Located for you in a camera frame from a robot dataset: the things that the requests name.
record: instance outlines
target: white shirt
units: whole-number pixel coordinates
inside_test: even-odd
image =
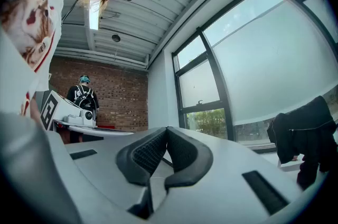
[[[3,4],[0,111],[28,115],[34,93],[49,89],[49,65],[61,37],[62,8],[63,0],[6,0]]]

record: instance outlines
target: white device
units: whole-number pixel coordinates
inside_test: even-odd
[[[84,110],[55,91],[51,91],[41,111],[41,121],[46,130],[49,130],[53,120],[60,120],[66,123],[92,126],[91,111]]]

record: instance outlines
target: red brick wall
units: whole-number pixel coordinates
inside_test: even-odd
[[[97,124],[114,125],[116,129],[148,129],[147,72],[110,64],[53,57],[50,84],[66,96],[69,88],[79,83],[81,75],[90,77],[100,111]]]

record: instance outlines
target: fluorescent light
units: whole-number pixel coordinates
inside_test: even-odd
[[[92,30],[99,29],[100,0],[89,0],[89,27]]]

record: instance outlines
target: hand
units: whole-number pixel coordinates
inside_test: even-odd
[[[37,107],[37,103],[35,98],[33,97],[31,102],[30,102],[30,111],[31,111],[31,118],[39,125],[42,127],[41,125],[41,121],[40,121],[40,112],[39,109]]]

